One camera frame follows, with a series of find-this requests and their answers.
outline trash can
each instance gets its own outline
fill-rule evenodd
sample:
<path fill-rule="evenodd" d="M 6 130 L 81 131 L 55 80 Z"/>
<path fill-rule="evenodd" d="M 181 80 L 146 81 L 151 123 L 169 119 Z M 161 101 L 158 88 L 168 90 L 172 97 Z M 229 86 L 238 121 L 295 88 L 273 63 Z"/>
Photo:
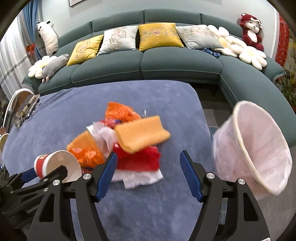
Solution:
<path fill-rule="evenodd" d="M 249 101 L 238 102 L 215 132 L 213 152 L 219 178 L 243 178 L 257 200 L 279 195 L 291 174 L 292 157 L 280 128 L 267 111 Z"/>

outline green sofa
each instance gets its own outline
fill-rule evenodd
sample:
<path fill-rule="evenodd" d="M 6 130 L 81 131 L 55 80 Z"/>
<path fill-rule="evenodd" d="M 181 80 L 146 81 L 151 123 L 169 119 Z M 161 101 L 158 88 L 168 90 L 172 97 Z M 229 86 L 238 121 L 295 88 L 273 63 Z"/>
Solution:
<path fill-rule="evenodd" d="M 103 34 L 107 29 L 153 22 L 174 22 L 177 26 L 212 24 L 225 27 L 231 35 L 242 37 L 239 25 L 217 17 L 174 9 L 146 9 L 99 18 L 71 30 L 59 38 L 56 55 L 71 55 L 79 41 Z M 139 33 L 136 44 L 139 46 Z M 284 70 L 269 57 L 267 62 L 267 67 L 258 71 L 238 58 L 221 56 L 216 59 L 208 53 L 186 47 L 159 47 L 145 52 L 137 49 L 100 55 L 82 64 L 60 69 L 49 82 L 41 83 L 27 76 L 23 83 L 41 95 L 124 80 L 167 79 L 216 84 L 232 107 L 240 100 L 248 100 L 268 111 L 292 147 L 296 145 L 296 115 L 274 85 L 274 81 L 284 75 Z"/>

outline table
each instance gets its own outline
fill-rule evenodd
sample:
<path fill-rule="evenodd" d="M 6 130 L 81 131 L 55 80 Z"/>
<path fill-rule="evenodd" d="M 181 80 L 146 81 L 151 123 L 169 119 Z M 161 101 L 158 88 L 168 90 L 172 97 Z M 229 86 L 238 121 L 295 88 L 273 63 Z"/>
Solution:
<path fill-rule="evenodd" d="M 162 156 L 160 182 L 126 190 L 111 183 L 97 206 L 103 227 L 113 241 L 187 241 L 201 204 L 192 197 L 179 164 L 187 150 L 206 171 L 215 172 L 209 128 L 195 90 L 171 80 L 114 82 L 62 90 L 43 96 L 33 117 L 11 129 L 3 160 L 10 174 L 33 167 L 40 154 L 65 149 L 86 126 L 104 118 L 109 101 L 142 115 L 159 115 L 171 137 L 158 145 Z M 82 239 L 75 200 L 71 200 L 77 240 Z"/>

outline blue curtain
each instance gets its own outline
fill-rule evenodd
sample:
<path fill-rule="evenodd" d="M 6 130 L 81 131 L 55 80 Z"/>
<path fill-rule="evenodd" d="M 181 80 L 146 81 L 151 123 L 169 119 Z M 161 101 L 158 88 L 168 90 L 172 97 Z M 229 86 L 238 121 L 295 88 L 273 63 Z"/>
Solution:
<path fill-rule="evenodd" d="M 39 0 L 31 0 L 23 9 L 26 27 L 32 43 L 35 43 L 38 2 Z M 37 60 L 42 58 L 37 48 L 35 48 L 35 56 Z"/>

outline white napkin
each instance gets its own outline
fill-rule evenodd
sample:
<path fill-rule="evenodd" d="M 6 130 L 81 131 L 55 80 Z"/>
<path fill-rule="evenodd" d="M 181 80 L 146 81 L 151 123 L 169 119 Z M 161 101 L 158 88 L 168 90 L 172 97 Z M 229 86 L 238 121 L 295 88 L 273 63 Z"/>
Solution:
<path fill-rule="evenodd" d="M 93 122 L 92 125 L 86 127 L 94 138 L 98 149 L 102 152 L 105 159 L 113 150 L 113 146 L 117 143 L 117 137 L 114 130 L 106 127 L 102 122 Z"/>
<path fill-rule="evenodd" d="M 140 185 L 154 184 L 163 179 L 160 169 L 155 172 L 133 172 L 125 170 L 115 170 L 111 182 L 123 181 L 126 189 L 135 188 Z"/>

